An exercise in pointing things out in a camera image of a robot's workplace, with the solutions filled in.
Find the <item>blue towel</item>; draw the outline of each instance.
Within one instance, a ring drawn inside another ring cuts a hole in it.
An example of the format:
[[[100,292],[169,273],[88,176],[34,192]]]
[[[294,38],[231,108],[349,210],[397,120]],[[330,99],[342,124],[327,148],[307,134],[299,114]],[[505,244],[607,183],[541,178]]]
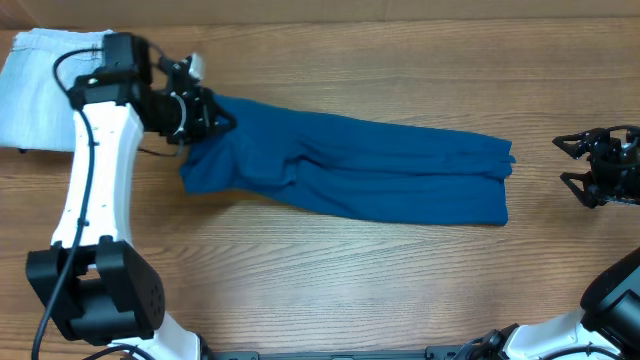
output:
[[[215,100],[238,126],[191,146],[180,169],[190,194],[240,188],[354,219],[507,223],[509,141]]]

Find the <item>folded blue cloth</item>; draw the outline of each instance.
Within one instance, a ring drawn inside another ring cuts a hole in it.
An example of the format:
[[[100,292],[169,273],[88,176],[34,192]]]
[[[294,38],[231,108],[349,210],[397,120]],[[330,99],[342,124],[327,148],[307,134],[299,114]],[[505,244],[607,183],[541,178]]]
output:
[[[191,194],[253,191],[324,214],[415,224],[507,223],[511,142],[292,111],[216,95],[238,127],[191,146]]]

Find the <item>wooden tabletop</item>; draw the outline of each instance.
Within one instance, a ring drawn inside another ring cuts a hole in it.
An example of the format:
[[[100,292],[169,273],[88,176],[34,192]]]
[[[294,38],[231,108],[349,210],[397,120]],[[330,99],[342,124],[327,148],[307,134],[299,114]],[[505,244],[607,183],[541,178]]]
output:
[[[138,157],[131,224],[170,313],[216,350],[422,349],[579,305],[634,250],[640,208],[582,207],[586,172],[551,140],[638,123],[640,19],[128,29],[207,62],[217,92],[293,109],[513,141],[505,227],[317,215],[256,195],[187,196],[181,159]],[[0,32],[0,58],[15,33]],[[148,135],[145,145],[170,150]],[[0,357],[27,358],[43,306],[27,252],[46,249],[71,154],[0,150]],[[49,327],[43,358],[92,348]]]

